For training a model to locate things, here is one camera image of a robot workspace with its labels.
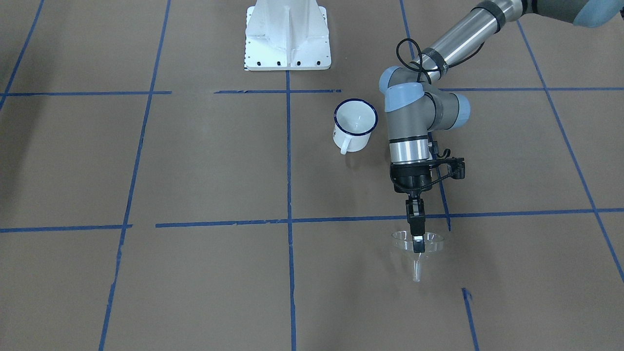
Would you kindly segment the white enamel mug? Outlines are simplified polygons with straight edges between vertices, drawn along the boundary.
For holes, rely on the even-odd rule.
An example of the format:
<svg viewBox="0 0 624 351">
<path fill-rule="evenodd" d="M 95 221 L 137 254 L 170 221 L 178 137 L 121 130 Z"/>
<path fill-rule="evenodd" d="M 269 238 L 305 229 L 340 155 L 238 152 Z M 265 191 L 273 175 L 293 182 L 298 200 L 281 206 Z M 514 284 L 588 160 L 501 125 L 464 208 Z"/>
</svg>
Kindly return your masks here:
<svg viewBox="0 0 624 351">
<path fill-rule="evenodd" d="M 377 127 L 379 116 L 369 102 L 361 98 L 348 98 L 340 102 L 333 113 L 332 139 L 340 154 L 356 153 L 368 143 Z"/>
</svg>

